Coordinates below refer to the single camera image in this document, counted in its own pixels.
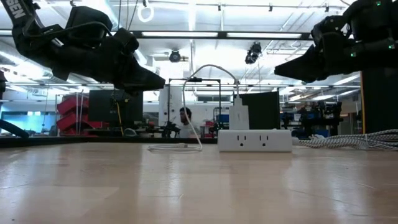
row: wooden table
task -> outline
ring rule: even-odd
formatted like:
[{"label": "wooden table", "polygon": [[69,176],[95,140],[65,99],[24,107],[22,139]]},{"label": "wooden table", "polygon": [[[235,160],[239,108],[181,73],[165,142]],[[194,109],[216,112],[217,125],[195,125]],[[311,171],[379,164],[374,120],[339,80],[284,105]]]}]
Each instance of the wooden table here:
[{"label": "wooden table", "polygon": [[0,151],[0,223],[398,223],[398,152]]}]

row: electrical outlet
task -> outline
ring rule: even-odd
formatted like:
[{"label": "electrical outlet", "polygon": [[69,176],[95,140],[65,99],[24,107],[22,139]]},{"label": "electrical outlet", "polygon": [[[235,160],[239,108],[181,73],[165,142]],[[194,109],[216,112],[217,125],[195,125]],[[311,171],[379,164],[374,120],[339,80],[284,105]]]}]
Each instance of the electrical outlet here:
[{"label": "electrical outlet", "polygon": [[220,152],[291,152],[289,130],[219,130]]}]

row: person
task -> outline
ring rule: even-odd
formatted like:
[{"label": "person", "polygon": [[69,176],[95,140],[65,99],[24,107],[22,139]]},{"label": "person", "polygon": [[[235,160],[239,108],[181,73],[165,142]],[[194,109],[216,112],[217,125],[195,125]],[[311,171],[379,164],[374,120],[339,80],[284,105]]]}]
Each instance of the person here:
[{"label": "person", "polygon": [[188,119],[191,121],[193,128],[195,128],[195,131],[197,132],[198,136],[200,136],[200,130],[199,130],[198,126],[192,122],[191,110],[189,108],[186,108],[186,109],[187,109],[188,117],[185,116],[184,108],[180,109],[180,119],[181,119],[182,126],[178,127],[181,129],[179,137],[180,138],[195,138],[195,133],[193,132],[193,129],[188,122]]}]

